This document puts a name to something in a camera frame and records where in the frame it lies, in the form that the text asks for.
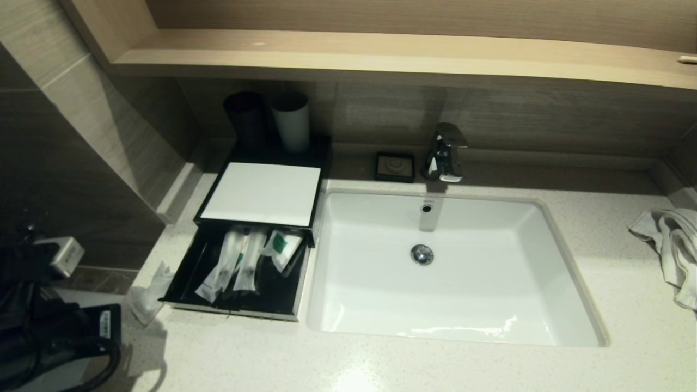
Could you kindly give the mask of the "clear plastic packet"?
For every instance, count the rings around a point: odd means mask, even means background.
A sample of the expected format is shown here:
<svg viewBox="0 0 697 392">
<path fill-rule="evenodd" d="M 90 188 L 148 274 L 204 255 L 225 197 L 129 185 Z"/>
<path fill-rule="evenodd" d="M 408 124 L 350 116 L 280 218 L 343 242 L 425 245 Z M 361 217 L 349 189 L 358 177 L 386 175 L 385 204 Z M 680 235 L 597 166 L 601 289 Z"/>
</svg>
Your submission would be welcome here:
<svg viewBox="0 0 697 392">
<path fill-rule="evenodd" d="M 166 295 L 173 278 L 170 267 L 162 262 L 148 287 L 131 287 L 125 296 L 132 315 L 143 327 L 147 327 L 163 307 L 161 298 Z"/>
</svg>

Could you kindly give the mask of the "long green-label toothbrush packet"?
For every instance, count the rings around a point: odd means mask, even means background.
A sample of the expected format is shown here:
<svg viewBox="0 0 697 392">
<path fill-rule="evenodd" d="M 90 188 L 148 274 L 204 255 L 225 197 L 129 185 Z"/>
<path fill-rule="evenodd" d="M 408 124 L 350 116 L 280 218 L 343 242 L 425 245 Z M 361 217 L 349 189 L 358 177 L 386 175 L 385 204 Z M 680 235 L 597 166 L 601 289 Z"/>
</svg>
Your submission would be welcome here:
<svg viewBox="0 0 697 392">
<path fill-rule="evenodd" d="M 230 280 L 237 271 L 237 262 L 242 254 L 242 245 L 246 238 L 244 228 L 234 228 L 225 234 L 216 265 L 201 285 L 194 291 L 196 295 L 213 303 L 228 287 Z"/>
<path fill-rule="evenodd" d="M 268 228 L 255 226 L 248 235 L 241 268 L 233 285 L 234 292 L 254 292 L 256 290 L 256 269 L 268 235 Z"/>
</svg>

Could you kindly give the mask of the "black glossy tray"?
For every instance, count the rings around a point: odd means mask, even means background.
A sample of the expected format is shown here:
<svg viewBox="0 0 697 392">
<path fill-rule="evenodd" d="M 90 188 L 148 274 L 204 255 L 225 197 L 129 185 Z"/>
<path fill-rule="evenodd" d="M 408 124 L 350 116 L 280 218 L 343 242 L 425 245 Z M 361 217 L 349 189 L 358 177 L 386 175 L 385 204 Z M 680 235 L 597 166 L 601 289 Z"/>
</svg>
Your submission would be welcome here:
<svg viewBox="0 0 697 392">
<path fill-rule="evenodd" d="M 311 231 L 299 231 L 302 240 L 284 272 L 279 272 L 269 258 L 262 256 L 256 269 L 256 290 L 234 292 L 228 287 L 216 300 L 207 301 L 195 290 L 218 262 L 225 231 L 226 226 L 197 230 L 160 301 L 177 309 L 297 322 L 305 262 L 314 245 Z"/>
</svg>

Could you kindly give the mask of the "small green-label sachet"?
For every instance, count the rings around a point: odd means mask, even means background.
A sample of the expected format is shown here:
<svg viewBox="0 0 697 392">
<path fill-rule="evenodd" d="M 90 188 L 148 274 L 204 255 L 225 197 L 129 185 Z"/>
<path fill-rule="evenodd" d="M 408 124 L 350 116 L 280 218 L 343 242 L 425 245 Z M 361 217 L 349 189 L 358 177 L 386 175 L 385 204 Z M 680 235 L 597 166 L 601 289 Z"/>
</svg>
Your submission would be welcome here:
<svg viewBox="0 0 697 392">
<path fill-rule="evenodd" d="M 303 236 L 274 229 L 264 248 L 262 256 L 270 258 L 279 273 L 284 273 L 291 259 L 301 245 Z"/>
</svg>

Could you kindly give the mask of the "black cup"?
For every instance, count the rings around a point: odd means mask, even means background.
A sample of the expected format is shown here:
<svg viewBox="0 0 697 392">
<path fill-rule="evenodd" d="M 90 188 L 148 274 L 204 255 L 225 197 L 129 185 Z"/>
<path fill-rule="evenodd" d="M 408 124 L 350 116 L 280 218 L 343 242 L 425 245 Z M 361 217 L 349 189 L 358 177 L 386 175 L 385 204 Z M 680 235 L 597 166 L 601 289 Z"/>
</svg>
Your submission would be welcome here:
<svg viewBox="0 0 697 392">
<path fill-rule="evenodd" d="M 265 102 L 261 94 L 253 91 L 232 94 L 224 99 L 223 108 L 242 148 L 267 147 Z"/>
</svg>

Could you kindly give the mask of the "white glossy tray surface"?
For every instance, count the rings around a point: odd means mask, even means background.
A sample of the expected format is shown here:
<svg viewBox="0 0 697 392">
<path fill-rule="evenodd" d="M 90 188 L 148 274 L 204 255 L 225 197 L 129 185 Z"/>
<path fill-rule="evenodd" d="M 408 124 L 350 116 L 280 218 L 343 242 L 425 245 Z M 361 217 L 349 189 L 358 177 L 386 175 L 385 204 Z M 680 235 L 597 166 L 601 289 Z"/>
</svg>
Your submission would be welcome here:
<svg viewBox="0 0 697 392">
<path fill-rule="evenodd" d="M 309 226 L 320 176 L 318 167 L 228 163 L 200 217 Z"/>
</svg>

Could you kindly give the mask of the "black amenity tray box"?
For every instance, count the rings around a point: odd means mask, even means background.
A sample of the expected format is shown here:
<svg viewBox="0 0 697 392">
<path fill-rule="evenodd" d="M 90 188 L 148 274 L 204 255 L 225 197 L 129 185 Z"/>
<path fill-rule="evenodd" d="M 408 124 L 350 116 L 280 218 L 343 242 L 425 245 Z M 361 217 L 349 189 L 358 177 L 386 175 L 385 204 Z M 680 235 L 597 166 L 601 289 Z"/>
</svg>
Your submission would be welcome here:
<svg viewBox="0 0 697 392">
<path fill-rule="evenodd" d="M 256 226 L 256 225 L 266 225 L 272 226 L 278 229 L 288 229 L 290 231 L 301 231 L 307 229 L 311 231 L 313 238 L 314 248 L 319 240 L 319 223 L 321 222 L 317 218 L 321 192 L 323 191 L 323 181 L 329 176 L 329 169 L 331 168 L 331 160 L 333 157 L 333 146 L 332 139 L 329 136 L 312 136 L 310 139 L 310 147 L 304 153 L 294 154 L 285 151 L 282 146 L 270 146 L 264 148 L 261 151 L 249 151 L 240 146 L 235 146 L 231 151 L 229 156 L 223 163 L 222 168 L 217 174 L 211 189 L 206 195 L 206 198 L 202 202 L 199 211 L 197 211 L 194 216 L 194 222 L 198 226 L 206 226 L 207 228 L 219 228 L 219 226 L 232 226 L 232 225 L 245 225 L 245 226 Z M 289 225 L 272 225 L 267 223 L 251 223 L 251 222 L 237 222 L 237 221 L 226 221 L 226 220 L 203 220 L 201 219 L 201 212 L 206 206 L 207 201 L 211 198 L 211 194 L 215 186 L 218 184 L 219 180 L 222 178 L 222 174 L 228 163 L 261 163 L 261 164 L 278 164 L 279 166 L 303 166 L 303 167 L 318 167 L 321 169 L 320 184 L 317 188 L 317 193 L 315 196 L 314 209 L 312 211 L 311 221 L 309 226 L 289 226 Z"/>
</svg>

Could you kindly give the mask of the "green-label comb packet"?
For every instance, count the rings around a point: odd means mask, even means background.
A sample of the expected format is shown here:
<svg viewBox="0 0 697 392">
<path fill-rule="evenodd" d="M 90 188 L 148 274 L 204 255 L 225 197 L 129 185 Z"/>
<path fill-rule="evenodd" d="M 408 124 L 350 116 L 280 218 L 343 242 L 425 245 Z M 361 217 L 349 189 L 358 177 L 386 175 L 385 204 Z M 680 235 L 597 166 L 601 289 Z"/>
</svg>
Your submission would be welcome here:
<svg viewBox="0 0 697 392">
<path fill-rule="evenodd" d="M 226 292 L 229 292 L 234 284 L 243 258 L 244 252 L 229 250 L 224 253 L 217 273 L 217 299 L 227 296 Z"/>
</svg>

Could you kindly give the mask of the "pale grey cup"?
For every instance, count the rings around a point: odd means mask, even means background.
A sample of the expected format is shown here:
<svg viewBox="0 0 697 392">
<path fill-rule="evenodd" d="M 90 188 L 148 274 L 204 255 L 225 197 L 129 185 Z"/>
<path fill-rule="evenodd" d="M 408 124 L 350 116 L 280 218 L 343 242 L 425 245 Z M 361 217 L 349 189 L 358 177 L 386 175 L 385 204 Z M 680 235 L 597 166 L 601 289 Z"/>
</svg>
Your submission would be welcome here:
<svg viewBox="0 0 697 392">
<path fill-rule="evenodd" d="M 309 100 L 295 91 L 274 97 L 271 110 L 283 147 L 290 153 L 304 153 L 310 146 Z"/>
</svg>

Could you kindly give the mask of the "black square soap dish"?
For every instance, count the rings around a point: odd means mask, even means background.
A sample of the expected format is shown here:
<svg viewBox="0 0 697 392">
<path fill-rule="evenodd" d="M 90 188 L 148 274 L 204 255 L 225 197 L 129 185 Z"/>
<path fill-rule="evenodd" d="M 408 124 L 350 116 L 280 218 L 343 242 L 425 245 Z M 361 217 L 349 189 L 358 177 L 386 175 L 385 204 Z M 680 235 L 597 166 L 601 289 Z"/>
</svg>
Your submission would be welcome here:
<svg viewBox="0 0 697 392">
<path fill-rule="evenodd" d="M 374 179 L 383 182 L 414 183 L 415 157 L 413 154 L 377 152 Z"/>
</svg>

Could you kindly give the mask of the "white ceramic sink basin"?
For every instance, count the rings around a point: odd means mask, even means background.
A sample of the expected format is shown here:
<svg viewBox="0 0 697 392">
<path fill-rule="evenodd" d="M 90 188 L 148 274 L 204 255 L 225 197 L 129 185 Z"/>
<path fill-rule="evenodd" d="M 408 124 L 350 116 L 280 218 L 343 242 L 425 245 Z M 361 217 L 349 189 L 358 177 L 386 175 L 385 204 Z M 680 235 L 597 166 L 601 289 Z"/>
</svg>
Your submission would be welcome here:
<svg viewBox="0 0 697 392">
<path fill-rule="evenodd" d="M 547 209 L 531 199 L 333 192 L 321 227 L 307 313 L 317 332 L 607 344 Z M 411 259 L 417 244 L 433 263 Z"/>
</svg>

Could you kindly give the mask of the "chrome faucet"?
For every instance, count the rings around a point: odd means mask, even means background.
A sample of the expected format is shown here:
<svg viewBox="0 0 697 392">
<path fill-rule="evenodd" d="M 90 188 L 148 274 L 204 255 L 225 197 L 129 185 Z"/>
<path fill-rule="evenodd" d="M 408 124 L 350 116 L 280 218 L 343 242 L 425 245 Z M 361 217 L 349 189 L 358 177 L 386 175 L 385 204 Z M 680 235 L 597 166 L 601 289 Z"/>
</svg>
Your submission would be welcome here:
<svg viewBox="0 0 697 392">
<path fill-rule="evenodd" d="M 467 147 L 467 139 L 455 124 L 438 122 L 426 152 L 425 164 L 421 167 L 421 175 L 429 181 L 461 182 L 463 174 L 458 152 Z"/>
</svg>

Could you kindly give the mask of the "light wooden shelf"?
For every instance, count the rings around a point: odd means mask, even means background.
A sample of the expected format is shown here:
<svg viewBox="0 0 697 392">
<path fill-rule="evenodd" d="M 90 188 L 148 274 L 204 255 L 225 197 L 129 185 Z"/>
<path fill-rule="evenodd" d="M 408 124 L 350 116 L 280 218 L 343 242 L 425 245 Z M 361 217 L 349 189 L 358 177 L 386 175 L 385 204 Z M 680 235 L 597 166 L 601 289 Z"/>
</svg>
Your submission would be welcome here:
<svg viewBox="0 0 697 392">
<path fill-rule="evenodd" d="M 697 91 L 681 52 L 598 43 L 296 30 L 162 29 L 118 55 L 130 74 L 249 78 L 413 75 L 541 77 Z"/>
</svg>

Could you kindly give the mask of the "crumpled white towel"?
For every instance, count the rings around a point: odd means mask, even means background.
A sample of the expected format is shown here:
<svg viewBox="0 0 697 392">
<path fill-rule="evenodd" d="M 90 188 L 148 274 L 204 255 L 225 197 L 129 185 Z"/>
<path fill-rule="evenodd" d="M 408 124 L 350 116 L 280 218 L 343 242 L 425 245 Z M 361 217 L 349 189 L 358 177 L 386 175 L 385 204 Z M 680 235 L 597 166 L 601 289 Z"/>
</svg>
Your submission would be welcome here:
<svg viewBox="0 0 697 392">
<path fill-rule="evenodd" d="M 629 231 L 659 255 L 664 281 L 675 289 L 673 301 L 697 313 L 697 211 L 647 210 Z"/>
</svg>

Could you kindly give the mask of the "white plastic device corner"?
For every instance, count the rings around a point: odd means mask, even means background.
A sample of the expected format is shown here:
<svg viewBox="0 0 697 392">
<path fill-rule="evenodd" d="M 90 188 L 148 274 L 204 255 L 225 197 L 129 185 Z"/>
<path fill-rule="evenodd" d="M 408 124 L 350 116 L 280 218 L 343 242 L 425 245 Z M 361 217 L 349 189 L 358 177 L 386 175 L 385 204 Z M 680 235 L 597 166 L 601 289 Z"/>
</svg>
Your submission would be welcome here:
<svg viewBox="0 0 697 392">
<path fill-rule="evenodd" d="M 77 238 L 72 236 L 40 239 L 33 245 L 50 256 L 49 271 L 52 280 L 70 278 L 85 253 Z"/>
</svg>

